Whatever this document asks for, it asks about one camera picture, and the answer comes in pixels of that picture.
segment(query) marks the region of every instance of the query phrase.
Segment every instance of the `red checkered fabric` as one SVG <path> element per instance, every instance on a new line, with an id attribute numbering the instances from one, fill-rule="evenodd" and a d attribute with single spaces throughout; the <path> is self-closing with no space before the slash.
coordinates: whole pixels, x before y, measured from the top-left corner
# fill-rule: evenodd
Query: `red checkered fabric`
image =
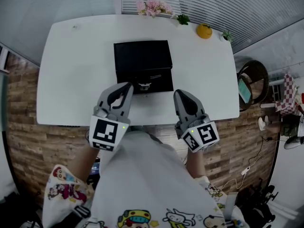
<path id="1" fill-rule="evenodd" d="M 294 78 L 290 74 L 284 75 L 284 99 L 275 102 L 275 111 L 280 111 L 281 115 L 299 115 L 297 106 L 295 105 L 296 85 Z"/>

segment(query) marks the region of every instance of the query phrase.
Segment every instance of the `person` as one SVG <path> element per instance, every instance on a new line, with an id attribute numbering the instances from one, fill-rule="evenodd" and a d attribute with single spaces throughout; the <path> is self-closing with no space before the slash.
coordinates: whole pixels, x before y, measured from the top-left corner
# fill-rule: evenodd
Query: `person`
<path id="1" fill-rule="evenodd" d="M 301 113 L 299 115 L 289 114 L 282 117 L 282 122 L 270 123 L 268 116 L 265 119 L 259 117 L 258 125 L 261 131 L 267 130 L 271 133 L 280 133 L 282 136 L 289 138 L 303 137 L 304 136 L 304 111 L 300 105 L 298 110 Z"/>
<path id="2" fill-rule="evenodd" d="M 67 167 L 54 167 L 45 189 L 44 228 L 66 221 L 79 205 L 91 214 L 76 227 L 226 227 L 222 210 L 227 196 L 206 177 L 202 151 L 188 150 L 185 166 L 176 151 L 155 136 L 128 132 L 115 153 L 103 151 L 100 180 L 88 199 L 85 182 L 98 152 L 87 145 Z M 232 220 L 249 227 L 237 207 Z"/>

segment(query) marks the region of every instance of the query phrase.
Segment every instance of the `pink flower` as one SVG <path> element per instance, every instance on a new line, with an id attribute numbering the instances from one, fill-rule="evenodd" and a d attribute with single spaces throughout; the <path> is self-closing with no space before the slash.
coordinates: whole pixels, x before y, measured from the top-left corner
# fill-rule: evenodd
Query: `pink flower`
<path id="1" fill-rule="evenodd" d="M 160 8 L 164 8 L 164 5 L 166 4 L 166 2 L 164 2 L 164 1 L 162 1 L 162 0 L 160 0 Z"/>
<path id="2" fill-rule="evenodd" d="M 151 15 L 152 17 L 155 17 L 155 15 L 156 15 L 155 11 L 152 10 L 152 9 L 147 9 L 146 13 L 147 13 L 148 16 Z"/>
<path id="3" fill-rule="evenodd" d="M 147 0 L 147 6 L 150 9 L 155 9 L 157 6 L 159 6 L 160 1 L 159 0 Z"/>
<path id="4" fill-rule="evenodd" d="M 166 3 L 164 5 L 164 7 L 165 7 L 165 10 L 167 11 L 167 13 L 173 13 L 173 8 L 171 7 L 171 5 Z"/>
<path id="5" fill-rule="evenodd" d="M 137 6 L 137 11 L 142 11 L 146 9 L 146 5 L 144 4 L 143 0 L 137 0 L 136 6 Z"/>

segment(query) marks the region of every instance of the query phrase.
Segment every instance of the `green plant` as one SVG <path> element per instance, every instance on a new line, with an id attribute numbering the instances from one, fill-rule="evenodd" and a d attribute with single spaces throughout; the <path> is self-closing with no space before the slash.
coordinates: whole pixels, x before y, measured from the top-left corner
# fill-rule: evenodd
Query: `green plant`
<path id="1" fill-rule="evenodd" d="M 187 15 L 181 14 L 177 17 L 178 22 L 181 25 L 188 25 L 188 22 L 190 22 L 190 19 Z"/>
<path id="2" fill-rule="evenodd" d="M 225 40 L 229 41 L 230 43 L 233 41 L 232 34 L 229 30 L 223 31 L 222 36 L 224 37 Z"/>

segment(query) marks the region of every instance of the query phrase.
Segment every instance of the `sleeve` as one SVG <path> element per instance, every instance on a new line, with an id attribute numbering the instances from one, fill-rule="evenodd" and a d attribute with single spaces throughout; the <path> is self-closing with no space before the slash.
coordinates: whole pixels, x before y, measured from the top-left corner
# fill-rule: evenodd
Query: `sleeve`
<path id="1" fill-rule="evenodd" d="M 216 186 L 212 185 L 210 183 L 208 177 L 206 177 L 206 176 L 196 178 L 195 180 L 216 201 L 219 209 L 223 212 L 224 209 L 225 209 L 227 194 L 222 192 Z M 234 206 L 234 208 L 233 208 L 232 221 L 235 224 L 241 224 L 241 226 L 244 227 L 244 228 L 249 228 L 249 225 L 245 222 L 242 211 L 239 209 L 238 206 Z"/>
<path id="2" fill-rule="evenodd" d="M 77 205 L 86 202 L 86 184 L 65 166 L 56 165 L 48 179 L 43 203 L 44 228 L 61 222 Z"/>

